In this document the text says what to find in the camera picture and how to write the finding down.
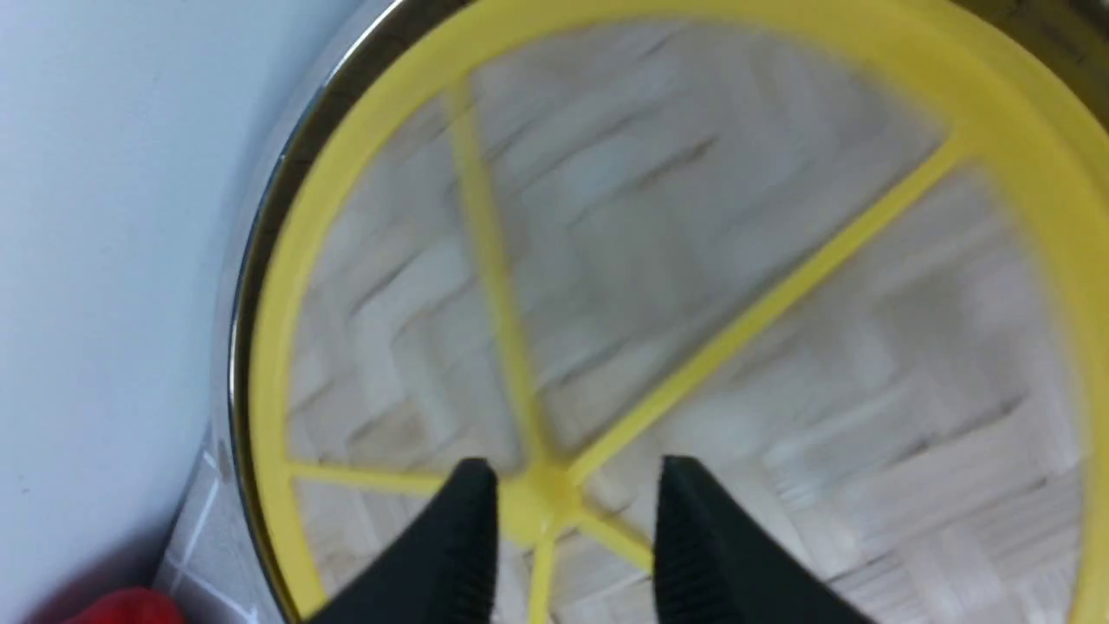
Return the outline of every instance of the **woven pattern surface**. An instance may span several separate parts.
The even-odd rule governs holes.
[[[910,172],[943,124],[861,70],[682,22],[568,33],[472,75],[548,426],[567,454]],[[428,102],[315,260],[293,457],[446,472],[523,462]],[[1049,291],[970,162],[589,481],[650,535],[659,458],[700,458],[787,550],[883,623],[1064,622],[1081,451]],[[328,591],[425,501],[299,482]],[[525,621],[501,549],[496,616]],[[562,539],[552,622],[653,620],[644,574]]]

